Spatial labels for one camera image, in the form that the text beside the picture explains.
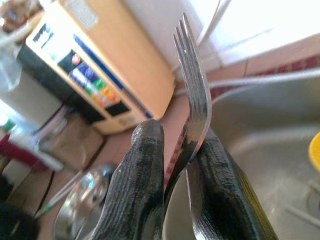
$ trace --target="beige appliance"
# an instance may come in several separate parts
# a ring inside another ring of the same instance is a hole
[[[104,120],[103,134],[160,119],[174,75],[119,0],[57,0],[26,44]]]

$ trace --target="metal fork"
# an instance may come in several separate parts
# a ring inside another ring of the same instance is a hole
[[[181,32],[176,28],[175,47],[182,68],[184,83],[187,88],[190,116],[184,132],[182,152],[179,155],[164,192],[164,212],[167,211],[174,186],[181,173],[193,162],[200,149],[211,122],[212,106],[208,80],[203,71],[196,41],[191,31],[187,16],[179,21]]]

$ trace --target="stainless steel sink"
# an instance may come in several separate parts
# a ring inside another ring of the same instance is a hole
[[[320,219],[320,174],[308,146],[320,132],[320,78],[271,82],[225,93],[212,103],[211,127],[246,173],[281,240],[318,240],[320,228],[286,211],[293,206]],[[173,193],[163,239],[194,240],[183,175]],[[188,232],[188,237],[179,237]]]

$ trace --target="kitchen counter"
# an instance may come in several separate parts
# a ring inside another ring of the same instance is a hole
[[[170,105],[160,120],[164,130],[164,169],[168,167],[173,153],[175,152],[177,142],[181,136],[183,127],[189,116],[189,104],[186,96],[175,97],[171,100]],[[128,129],[122,133],[109,135],[106,142],[91,168],[103,163],[120,164],[125,154],[131,146],[131,135],[134,128]],[[22,184],[11,195],[12,198],[25,199],[23,210],[31,215],[35,213],[48,186],[52,171],[32,172]],[[45,199],[45,203],[55,195],[73,176],[74,172],[64,169],[55,174],[51,188]],[[61,200],[53,209],[39,219],[38,240],[52,239],[52,228],[57,213],[64,201]]]

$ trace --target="blue stripe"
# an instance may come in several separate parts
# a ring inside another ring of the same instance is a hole
[[[94,54],[94,52],[91,51],[91,49],[83,42],[77,35],[73,35],[73,38],[75,42],[83,49],[83,51],[101,68],[101,70],[115,83],[115,85],[118,86],[121,90],[125,90],[127,93],[129,91],[125,88],[125,86],[117,79],[117,77],[107,68],[106,65],[102,63],[102,61],[97,57],[97,55]],[[138,107],[144,112],[144,116],[147,119],[152,119],[153,116],[146,110],[145,107],[141,103],[138,102],[138,100],[130,94],[128,97],[133,100]]]

